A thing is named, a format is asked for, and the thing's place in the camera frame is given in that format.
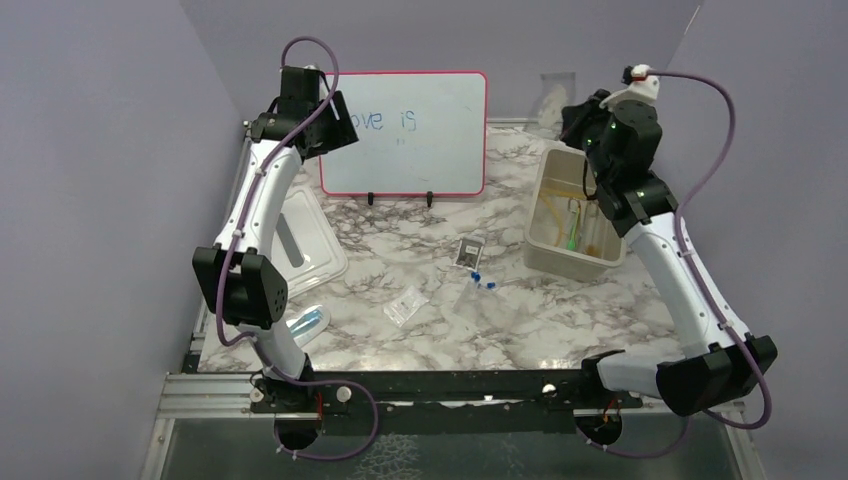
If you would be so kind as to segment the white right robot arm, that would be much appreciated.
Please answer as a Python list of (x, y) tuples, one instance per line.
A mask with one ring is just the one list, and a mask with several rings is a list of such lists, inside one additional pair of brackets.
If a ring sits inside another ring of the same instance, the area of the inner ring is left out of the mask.
[(662, 137), (655, 108), (624, 92), (600, 89), (562, 111), (564, 143), (581, 150), (593, 197), (617, 236), (638, 256), (659, 291), (683, 351), (653, 360), (623, 350), (583, 362), (579, 398), (600, 407), (617, 391), (659, 398), (679, 416), (705, 412), (749, 394), (777, 357), (754, 336), (706, 273), (678, 203), (651, 169)]

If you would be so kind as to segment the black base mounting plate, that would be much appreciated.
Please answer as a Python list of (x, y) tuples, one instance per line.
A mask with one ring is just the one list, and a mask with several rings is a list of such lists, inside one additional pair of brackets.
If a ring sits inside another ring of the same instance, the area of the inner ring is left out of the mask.
[(250, 411), (334, 436), (575, 432), (578, 416), (638, 409), (579, 369), (318, 371), (316, 385), (251, 381)]

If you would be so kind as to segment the small clear zip bag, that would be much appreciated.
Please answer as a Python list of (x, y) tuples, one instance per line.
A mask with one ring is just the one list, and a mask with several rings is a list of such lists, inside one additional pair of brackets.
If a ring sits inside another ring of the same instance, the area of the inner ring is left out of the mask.
[(428, 302), (428, 298), (418, 288), (409, 286), (397, 298), (385, 304), (383, 312), (397, 327), (402, 327)]

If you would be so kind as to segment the yellow rubber tubing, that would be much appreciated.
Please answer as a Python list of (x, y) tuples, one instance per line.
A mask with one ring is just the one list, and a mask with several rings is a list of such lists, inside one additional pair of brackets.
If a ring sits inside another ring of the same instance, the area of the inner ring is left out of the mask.
[(581, 240), (582, 231), (583, 231), (583, 222), (584, 217), (586, 215), (587, 205), (590, 203), (595, 203), (594, 201), (588, 200), (585, 196), (578, 195), (575, 193), (569, 193), (564, 190), (557, 190), (552, 188), (543, 188), (540, 191), (539, 199), (542, 201), (543, 205), (547, 208), (548, 212), (552, 216), (554, 223), (557, 227), (557, 234), (554, 241), (554, 246), (557, 248), (566, 249), (566, 243), (568, 240), (568, 221), (570, 219), (570, 214), (568, 211), (569, 201), (579, 200), (582, 202), (582, 216), (579, 230), (579, 243), (576, 251), (580, 251), (583, 247), (583, 241)]

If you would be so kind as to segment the beige plastic bin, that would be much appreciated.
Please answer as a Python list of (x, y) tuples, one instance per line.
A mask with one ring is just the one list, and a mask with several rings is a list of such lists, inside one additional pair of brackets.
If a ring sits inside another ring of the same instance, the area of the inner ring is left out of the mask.
[(589, 282), (620, 267), (627, 247), (598, 202), (588, 198), (595, 185), (584, 166), (584, 154), (570, 147), (542, 153), (529, 197), (523, 255), (531, 269)]

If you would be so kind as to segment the white plastic container lid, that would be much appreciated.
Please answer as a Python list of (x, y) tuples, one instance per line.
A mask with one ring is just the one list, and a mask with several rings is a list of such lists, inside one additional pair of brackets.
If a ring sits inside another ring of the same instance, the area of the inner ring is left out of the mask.
[(270, 256), (294, 298), (341, 276), (348, 259), (312, 189), (293, 187), (277, 217)]

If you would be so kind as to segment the small bag black granules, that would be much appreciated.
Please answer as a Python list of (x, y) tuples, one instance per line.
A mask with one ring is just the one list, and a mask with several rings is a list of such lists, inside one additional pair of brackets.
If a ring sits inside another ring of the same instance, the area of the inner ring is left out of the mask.
[(460, 241), (454, 265), (476, 271), (484, 246), (485, 242), (477, 238), (463, 238)]

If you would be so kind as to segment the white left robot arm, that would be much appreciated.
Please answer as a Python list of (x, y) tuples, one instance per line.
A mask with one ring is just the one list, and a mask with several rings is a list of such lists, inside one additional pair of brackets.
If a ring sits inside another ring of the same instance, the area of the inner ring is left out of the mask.
[(225, 346), (249, 343), (276, 396), (298, 411), (313, 401), (308, 355), (282, 319), (289, 286), (271, 260), (278, 218), (305, 160), (357, 142), (338, 77), (284, 66), (270, 110), (247, 128), (245, 173), (221, 232), (192, 267)]

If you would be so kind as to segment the bag of filter paper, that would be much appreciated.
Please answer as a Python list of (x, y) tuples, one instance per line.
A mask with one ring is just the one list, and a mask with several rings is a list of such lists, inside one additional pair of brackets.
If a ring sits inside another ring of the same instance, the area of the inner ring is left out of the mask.
[(540, 75), (542, 93), (536, 108), (540, 128), (558, 132), (562, 128), (562, 110), (575, 98), (576, 73), (555, 72)]

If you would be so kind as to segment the pink framed whiteboard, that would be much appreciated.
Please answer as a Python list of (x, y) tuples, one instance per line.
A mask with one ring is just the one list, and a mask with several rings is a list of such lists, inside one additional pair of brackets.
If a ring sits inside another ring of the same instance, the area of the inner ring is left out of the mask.
[(338, 89), (358, 140), (320, 157), (325, 194), (471, 197), (484, 190), (483, 72), (347, 72)]

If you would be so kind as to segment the blue item blister pack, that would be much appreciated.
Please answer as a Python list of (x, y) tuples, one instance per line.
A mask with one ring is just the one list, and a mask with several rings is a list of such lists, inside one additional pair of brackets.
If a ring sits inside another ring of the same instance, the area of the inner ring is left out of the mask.
[(286, 321), (297, 346), (304, 347), (326, 330), (331, 322), (329, 309), (324, 305), (313, 305), (298, 316)]

